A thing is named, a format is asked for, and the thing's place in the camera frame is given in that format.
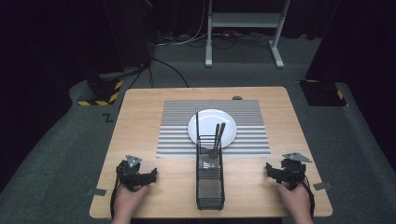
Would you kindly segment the grey metal stand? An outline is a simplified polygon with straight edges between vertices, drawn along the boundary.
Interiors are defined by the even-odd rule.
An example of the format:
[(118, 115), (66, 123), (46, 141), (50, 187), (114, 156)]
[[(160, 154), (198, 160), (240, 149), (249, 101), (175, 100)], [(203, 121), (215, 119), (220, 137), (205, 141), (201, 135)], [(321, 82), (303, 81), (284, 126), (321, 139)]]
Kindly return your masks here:
[(291, 0), (283, 0), (283, 9), (278, 13), (232, 13), (214, 12), (213, 0), (208, 0), (207, 35), (205, 44), (205, 66), (213, 64), (212, 29), (213, 28), (275, 28), (275, 36), (268, 41), (276, 67), (283, 69), (285, 64), (278, 50), (278, 42), (287, 18)]

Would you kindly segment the person's left hand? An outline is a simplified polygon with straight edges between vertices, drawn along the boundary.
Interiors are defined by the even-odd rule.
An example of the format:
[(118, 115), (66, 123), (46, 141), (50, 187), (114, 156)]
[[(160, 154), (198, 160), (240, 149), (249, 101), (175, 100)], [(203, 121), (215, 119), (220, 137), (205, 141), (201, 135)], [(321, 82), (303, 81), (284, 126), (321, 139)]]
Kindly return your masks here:
[(143, 186), (138, 191), (130, 191), (121, 185), (114, 202), (114, 217), (133, 217), (148, 192), (149, 186)]

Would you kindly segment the black yellow striped base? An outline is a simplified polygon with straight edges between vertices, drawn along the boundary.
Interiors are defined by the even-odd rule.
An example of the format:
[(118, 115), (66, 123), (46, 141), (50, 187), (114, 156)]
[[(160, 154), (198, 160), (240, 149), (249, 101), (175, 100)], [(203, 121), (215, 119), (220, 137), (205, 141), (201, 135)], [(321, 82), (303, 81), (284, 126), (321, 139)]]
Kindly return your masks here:
[(123, 84), (122, 80), (90, 80), (81, 91), (77, 102), (79, 105), (112, 105), (115, 103)]

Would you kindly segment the silver table knife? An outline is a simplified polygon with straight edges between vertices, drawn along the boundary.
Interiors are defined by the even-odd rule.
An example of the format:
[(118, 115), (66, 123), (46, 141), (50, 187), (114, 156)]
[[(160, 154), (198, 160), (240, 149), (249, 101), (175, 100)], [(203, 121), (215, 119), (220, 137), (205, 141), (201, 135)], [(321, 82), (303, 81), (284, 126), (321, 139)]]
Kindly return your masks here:
[(196, 131), (196, 142), (195, 145), (198, 146), (200, 141), (200, 134), (199, 134), (199, 110), (195, 108), (195, 131)]

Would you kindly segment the black wire cutlery basket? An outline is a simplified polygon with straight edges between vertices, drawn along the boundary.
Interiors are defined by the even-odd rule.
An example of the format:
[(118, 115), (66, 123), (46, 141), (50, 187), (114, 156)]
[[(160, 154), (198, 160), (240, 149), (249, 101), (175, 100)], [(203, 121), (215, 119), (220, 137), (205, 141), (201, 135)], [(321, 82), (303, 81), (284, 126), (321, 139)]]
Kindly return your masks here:
[(222, 210), (225, 203), (222, 148), (214, 135), (196, 143), (196, 203), (199, 210)]

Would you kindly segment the dark metal spoon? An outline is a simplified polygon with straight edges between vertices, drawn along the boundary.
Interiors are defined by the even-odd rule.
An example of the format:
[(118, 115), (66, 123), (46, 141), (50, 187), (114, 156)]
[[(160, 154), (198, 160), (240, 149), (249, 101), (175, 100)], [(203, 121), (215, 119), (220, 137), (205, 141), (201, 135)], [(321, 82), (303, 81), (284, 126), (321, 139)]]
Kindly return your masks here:
[(219, 138), (219, 124), (216, 125), (213, 148), (209, 151), (209, 158), (212, 160), (214, 160), (218, 155), (217, 152), (218, 138)]

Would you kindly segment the dark metal fork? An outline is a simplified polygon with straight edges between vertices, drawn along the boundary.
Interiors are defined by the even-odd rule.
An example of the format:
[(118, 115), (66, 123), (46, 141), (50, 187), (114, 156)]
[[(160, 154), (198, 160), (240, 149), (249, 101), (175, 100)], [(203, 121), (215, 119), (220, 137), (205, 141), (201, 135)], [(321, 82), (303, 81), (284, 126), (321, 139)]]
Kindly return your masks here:
[(219, 148), (220, 148), (221, 137), (223, 136), (223, 132), (224, 132), (225, 126), (226, 126), (226, 123), (225, 123), (225, 122), (222, 122), (222, 123), (219, 125), (219, 138), (218, 138), (218, 144), (217, 144), (217, 152), (218, 152), (218, 155), (219, 155)]

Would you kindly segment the grey striped placemat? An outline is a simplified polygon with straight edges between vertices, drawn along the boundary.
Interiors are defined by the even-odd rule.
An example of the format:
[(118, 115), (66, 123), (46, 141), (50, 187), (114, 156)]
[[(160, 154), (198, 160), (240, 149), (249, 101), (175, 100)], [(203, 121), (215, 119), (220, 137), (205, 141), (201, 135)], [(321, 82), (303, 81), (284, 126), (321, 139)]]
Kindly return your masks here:
[(228, 113), (237, 126), (236, 137), (224, 147), (225, 157), (263, 158), (271, 155), (267, 131), (257, 100), (167, 101), (163, 105), (156, 156), (193, 158), (196, 145), (188, 134), (188, 123), (195, 108), (218, 109)]

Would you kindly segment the white plate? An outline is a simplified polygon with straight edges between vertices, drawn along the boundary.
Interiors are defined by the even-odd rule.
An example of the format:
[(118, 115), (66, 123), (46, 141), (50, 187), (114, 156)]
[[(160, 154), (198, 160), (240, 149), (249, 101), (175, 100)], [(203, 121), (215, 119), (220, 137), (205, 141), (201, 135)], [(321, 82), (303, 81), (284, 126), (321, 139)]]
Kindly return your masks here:
[[(237, 126), (234, 119), (226, 112), (218, 109), (205, 109), (199, 111), (199, 134), (214, 135), (216, 125), (226, 123), (221, 143), (227, 147), (236, 137)], [(188, 134), (193, 143), (196, 142), (195, 131), (195, 115), (193, 115), (188, 123)]]

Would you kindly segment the person's right hand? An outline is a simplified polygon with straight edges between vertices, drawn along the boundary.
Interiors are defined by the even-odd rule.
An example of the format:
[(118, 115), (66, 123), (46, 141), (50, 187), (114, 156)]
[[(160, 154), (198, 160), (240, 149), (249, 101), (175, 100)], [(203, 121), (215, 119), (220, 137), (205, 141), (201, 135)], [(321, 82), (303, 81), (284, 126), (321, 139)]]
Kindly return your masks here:
[(278, 184), (277, 189), (291, 217), (311, 217), (309, 194), (303, 184), (293, 190)]

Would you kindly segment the black column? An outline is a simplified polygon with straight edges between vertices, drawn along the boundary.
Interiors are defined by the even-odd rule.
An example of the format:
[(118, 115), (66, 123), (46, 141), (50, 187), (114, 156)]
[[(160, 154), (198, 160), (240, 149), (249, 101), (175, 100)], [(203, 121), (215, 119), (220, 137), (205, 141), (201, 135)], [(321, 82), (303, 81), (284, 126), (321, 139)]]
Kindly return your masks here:
[(104, 0), (122, 65), (151, 63), (156, 40), (154, 5), (149, 0)]

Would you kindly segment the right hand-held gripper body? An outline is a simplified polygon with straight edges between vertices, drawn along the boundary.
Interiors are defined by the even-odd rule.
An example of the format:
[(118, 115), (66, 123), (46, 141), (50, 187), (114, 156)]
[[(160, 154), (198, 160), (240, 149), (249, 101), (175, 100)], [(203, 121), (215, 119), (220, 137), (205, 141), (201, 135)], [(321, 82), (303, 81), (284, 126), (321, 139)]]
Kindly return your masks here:
[(281, 162), (283, 176), (279, 183), (286, 182), (290, 189), (295, 189), (298, 184), (305, 180), (306, 162), (311, 162), (306, 156), (299, 152), (283, 154), (284, 160)]

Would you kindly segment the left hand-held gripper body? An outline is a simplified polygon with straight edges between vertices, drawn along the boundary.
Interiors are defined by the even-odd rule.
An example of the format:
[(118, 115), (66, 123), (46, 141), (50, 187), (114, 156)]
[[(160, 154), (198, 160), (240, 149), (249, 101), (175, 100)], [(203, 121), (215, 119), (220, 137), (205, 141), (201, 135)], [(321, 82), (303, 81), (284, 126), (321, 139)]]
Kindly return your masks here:
[(139, 183), (141, 178), (150, 179), (150, 174), (139, 173), (141, 161), (141, 158), (132, 155), (126, 156), (126, 159), (123, 160), (116, 169), (117, 188), (124, 185), (128, 190), (135, 191), (137, 187), (141, 187)]

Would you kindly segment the black base with yellow corner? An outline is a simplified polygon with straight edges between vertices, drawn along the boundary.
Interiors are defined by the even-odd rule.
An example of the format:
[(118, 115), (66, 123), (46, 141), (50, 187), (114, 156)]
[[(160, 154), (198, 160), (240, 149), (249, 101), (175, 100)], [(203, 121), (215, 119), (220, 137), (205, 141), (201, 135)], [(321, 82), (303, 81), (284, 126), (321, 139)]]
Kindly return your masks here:
[(347, 106), (344, 94), (334, 84), (317, 80), (300, 80), (304, 97), (312, 106)]

